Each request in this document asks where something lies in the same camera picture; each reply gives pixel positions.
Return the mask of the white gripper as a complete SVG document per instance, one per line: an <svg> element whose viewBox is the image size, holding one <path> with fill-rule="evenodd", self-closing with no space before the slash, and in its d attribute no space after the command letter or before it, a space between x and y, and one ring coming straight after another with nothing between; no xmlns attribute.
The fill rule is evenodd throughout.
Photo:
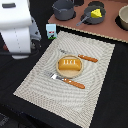
<svg viewBox="0 0 128 128"><path fill-rule="evenodd" d="M2 38L8 49L0 55L10 55L14 59L24 59L38 53L41 48L41 34L34 18L32 24L26 28L14 28L1 32Z"/></svg>

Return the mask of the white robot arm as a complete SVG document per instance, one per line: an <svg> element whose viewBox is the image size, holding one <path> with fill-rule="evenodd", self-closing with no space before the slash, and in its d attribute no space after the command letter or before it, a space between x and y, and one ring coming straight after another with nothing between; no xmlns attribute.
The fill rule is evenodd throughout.
<svg viewBox="0 0 128 128"><path fill-rule="evenodd" d="M35 52L32 44L41 40L29 0L0 0L0 34L14 59L27 58Z"/></svg>

